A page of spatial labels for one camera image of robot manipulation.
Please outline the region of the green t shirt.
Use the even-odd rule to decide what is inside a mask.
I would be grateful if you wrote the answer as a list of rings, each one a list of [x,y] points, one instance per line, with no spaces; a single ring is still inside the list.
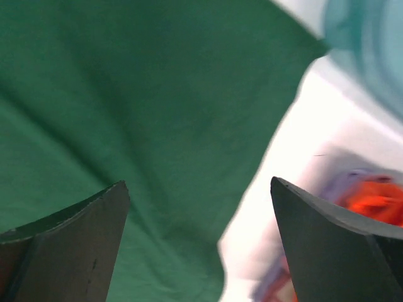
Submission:
[[[2,1],[1,230],[124,180],[108,300],[218,301],[218,240],[325,52],[268,1]]]

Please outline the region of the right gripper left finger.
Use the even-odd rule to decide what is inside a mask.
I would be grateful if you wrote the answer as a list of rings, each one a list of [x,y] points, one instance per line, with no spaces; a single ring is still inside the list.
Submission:
[[[123,181],[1,234],[1,301],[106,301],[130,206]]]

